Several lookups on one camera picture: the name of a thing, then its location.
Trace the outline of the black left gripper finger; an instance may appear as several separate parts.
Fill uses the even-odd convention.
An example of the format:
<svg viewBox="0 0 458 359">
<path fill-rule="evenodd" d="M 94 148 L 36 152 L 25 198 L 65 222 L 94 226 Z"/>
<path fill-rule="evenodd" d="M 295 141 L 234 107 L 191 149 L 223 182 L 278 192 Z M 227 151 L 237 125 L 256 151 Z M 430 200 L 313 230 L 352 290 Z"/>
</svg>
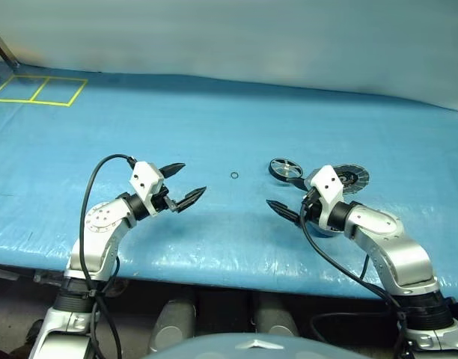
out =
<svg viewBox="0 0 458 359">
<path fill-rule="evenodd" d="M 189 192 L 182 200 L 176 203 L 176 212 L 181 213 L 195 204 L 206 190 L 207 187 L 204 186 Z"/>
<path fill-rule="evenodd" d="M 169 164 L 166 166 L 163 166 L 162 168 L 159 169 L 159 172 L 162 174 L 162 176 L 167 179 L 169 177 L 172 177 L 173 175 L 177 174 L 181 169 L 183 169 L 186 166 L 185 163 L 173 163 Z"/>
</svg>

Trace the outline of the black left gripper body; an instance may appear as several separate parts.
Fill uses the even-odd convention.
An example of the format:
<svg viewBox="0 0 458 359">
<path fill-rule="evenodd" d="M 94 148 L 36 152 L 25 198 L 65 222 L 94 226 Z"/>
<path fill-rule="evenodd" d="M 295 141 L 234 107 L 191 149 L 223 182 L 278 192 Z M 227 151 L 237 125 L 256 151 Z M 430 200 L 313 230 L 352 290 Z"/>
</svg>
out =
<svg viewBox="0 0 458 359">
<path fill-rule="evenodd" d="M 168 196 L 168 194 L 168 188 L 166 186 L 162 186 L 160 191 L 152 196 L 152 206 L 156 211 L 156 214 L 165 210 L 170 210 L 172 212 L 176 211 L 177 204 Z"/>
</svg>

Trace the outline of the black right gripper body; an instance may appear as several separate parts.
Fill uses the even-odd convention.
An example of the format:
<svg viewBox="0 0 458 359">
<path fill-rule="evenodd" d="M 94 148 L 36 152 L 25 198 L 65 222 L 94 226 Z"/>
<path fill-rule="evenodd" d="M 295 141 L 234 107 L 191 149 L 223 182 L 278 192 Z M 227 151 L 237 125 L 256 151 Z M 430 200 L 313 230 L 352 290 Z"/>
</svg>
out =
<svg viewBox="0 0 458 359">
<path fill-rule="evenodd" d="M 322 204 L 320 202 L 321 195 L 315 187 L 306 193 L 302 199 L 302 214 L 299 218 L 304 219 L 304 224 L 309 223 L 314 228 L 320 228 L 319 220 L 322 212 Z"/>
</svg>

